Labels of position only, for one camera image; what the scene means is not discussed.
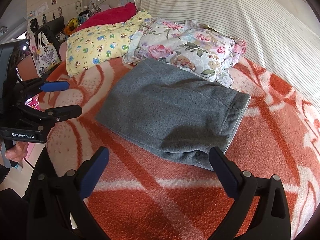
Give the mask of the left hand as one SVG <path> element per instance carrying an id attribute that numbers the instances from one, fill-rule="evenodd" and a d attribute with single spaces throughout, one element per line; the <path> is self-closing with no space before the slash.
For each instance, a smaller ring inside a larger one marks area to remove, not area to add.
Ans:
<path id="1" fill-rule="evenodd" d="M 5 157 L 11 161 L 19 162 L 24 159 L 28 154 L 27 142 L 16 142 L 15 146 L 5 152 Z"/>

